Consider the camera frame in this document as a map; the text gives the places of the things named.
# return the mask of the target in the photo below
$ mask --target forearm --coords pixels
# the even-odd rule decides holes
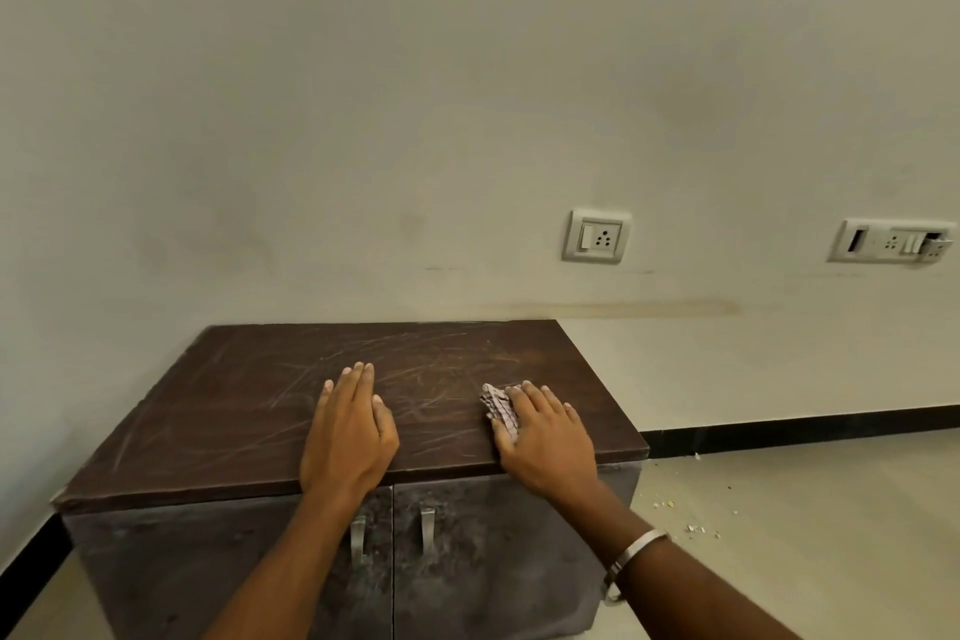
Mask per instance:
[[[337,547],[359,506],[345,494],[305,496],[276,545],[203,640],[303,640]]]
[[[604,483],[555,501],[559,513],[609,567],[651,525]],[[797,635],[673,542],[654,541],[617,586],[652,640],[798,640]]]

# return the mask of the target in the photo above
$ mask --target black baseboard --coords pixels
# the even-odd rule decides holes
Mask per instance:
[[[656,459],[948,428],[960,428],[960,404],[641,432],[650,445],[650,458]]]
[[[64,522],[54,514],[0,574],[0,638],[14,630],[72,550]]]
[[[642,430],[650,458],[774,448],[960,428],[960,404],[822,415],[700,428]],[[6,638],[73,549],[60,516],[51,516],[0,574],[0,638]]]

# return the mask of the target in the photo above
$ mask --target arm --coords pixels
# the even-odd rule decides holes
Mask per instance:
[[[609,567],[651,525],[597,477],[594,444],[569,403],[529,381],[507,393],[520,438],[514,444],[507,429],[493,422],[504,469],[549,501]],[[652,640],[799,640],[667,539],[643,549],[616,583]]]
[[[337,547],[399,446],[372,364],[346,367],[336,386],[328,379],[300,461],[303,499],[203,640],[306,638]]]

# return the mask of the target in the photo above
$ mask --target dusty cabinet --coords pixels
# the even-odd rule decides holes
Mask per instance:
[[[555,321],[211,327],[56,498],[119,640],[196,638],[282,533],[324,379],[376,366],[400,449],[366,497],[312,635],[532,640],[580,633],[603,570],[499,469],[485,382],[577,408],[625,503],[646,445]]]

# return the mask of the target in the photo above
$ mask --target floor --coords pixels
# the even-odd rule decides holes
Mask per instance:
[[[960,627],[960,430],[648,461],[632,507],[803,637]],[[580,637],[646,634],[601,606]],[[75,555],[10,638],[111,638]]]

